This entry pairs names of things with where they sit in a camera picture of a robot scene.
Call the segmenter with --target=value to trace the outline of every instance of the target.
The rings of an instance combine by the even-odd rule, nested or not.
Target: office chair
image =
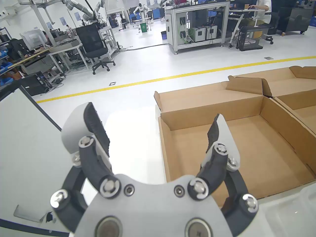
[[[152,11],[148,11],[147,17],[150,18],[150,19],[149,19],[149,22],[152,23],[152,22],[151,22],[151,19],[153,18],[153,12],[152,12]]]
[[[159,13],[160,13],[160,21],[161,21],[162,18],[164,18],[166,20],[166,18],[165,18],[165,9],[164,8],[159,8]]]
[[[136,21],[137,20],[137,17],[136,16],[132,16],[132,25],[134,26],[134,21]]]
[[[98,58],[99,62],[92,66],[93,74],[98,67],[107,68],[107,71],[110,71],[107,63],[113,63],[115,66],[114,61],[101,61],[101,56],[107,54],[108,49],[105,45],[103,45],[103,41],[100,38],[98,29],[95,24],[90,24],[87,26],[76,28],[76,33],[78,34],[80,41],[86,51],[86,56],[88,58]]]
[[[265,14],[266,15],[271,15],[270,23],[269,24],[268,23],[263,24],[264,26],[269,28],[268,33],[267,33],[267,35],[269,35],[269,36],[266,36],[265,40],[269,41],[270,44],[273,44],[273,38],[270,35],[276,34],[277,26],[278,26],[280,17],[279,17],[279,14],[275,13],[275,12],[270,12],[270,13],[265,13]]]

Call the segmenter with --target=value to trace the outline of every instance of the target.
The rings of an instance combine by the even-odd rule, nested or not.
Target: blue storage bin
[[[13,82],[13,78],[1,78],[0,79],[0,86],[6,85]]]

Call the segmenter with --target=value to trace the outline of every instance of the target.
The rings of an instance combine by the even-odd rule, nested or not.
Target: cardboard flap
[[[154,93],[154,98],[156,100],[158,107],[160,108],[160,111],[162,112],[162,104],[161,104],[159,93],[157,91],[155,91]]]
[[[292,66],[290,70],[297,78],[316,79],[316,67],[314,66]]]
[[[262,81],[260,78],[246,78],[228,76],[227,90],[241,91],[262,95]]]
[[[263,95],[267,97],[272,97],[271,89],[269,87],[269,84],[266,79],[262,80],[262,89],[263,89]]]
[[[276,101],[263,98],[260,115],[294,148],[297,156],[316,174],[316,136]]]

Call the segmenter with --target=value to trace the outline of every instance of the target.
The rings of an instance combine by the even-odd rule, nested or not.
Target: screw
[[[204,193],[205,192],[205,187],[201,182],[196,182],[194,184],[194,191],[197,193]]]
[[[126,185],[124,188],[124,194],[126,196],[131,196],[135,192],[135,187],[132,184]]]
[[[185,194],[184,188],[181,185],[176,185],[174,189],[176,197],[183,197]]]
[[[89,137],[83,137],[81,139],[81,143],[82,143],[82,145],[87,146],[90,143],[90,138]]]
[[[227,152],[226,147],[222,144],[215,144],[214,149],[219,153],[226,153]]]
[[[108,180],[104,185],[104,191],[105,192],[111,192],[113,189],[115,189],[114,181]]]
[[[246,201],[246,205],[248,207],[248,211],[251,213],[255,213],[258,210],[258,201],[251,194],[244,194],[242,197],[243,200]]]
[[[58,208],[59,204],[68,197],[68,193],[64,189],[60,189],[51,196],[51,206]]]
[[[238,165],[238,162],[233,158],[233,157],[228,157],[228,163],[232,166],[232,167],[236,167]]]

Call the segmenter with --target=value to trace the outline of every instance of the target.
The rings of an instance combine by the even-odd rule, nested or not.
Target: cardboard box
[[[316,89],[279,96],[274,99],[316,134]]]
[[[155,92],[155,99],[161,109],[167,181],[199,172],[208,147],[207,132],[218,113],[226,119],[240,152],[239,171],[256,198],[316,178],[316,136],[284,107],[262,95],[261,79],[230,77],[228,82]],[[228,197],[225,184],[212,196],[222,206]]]
[[[238,75],[238,77],[261,78],[263,95],[269,97],[316,89],[316,67],[314,66],[292,66]]]

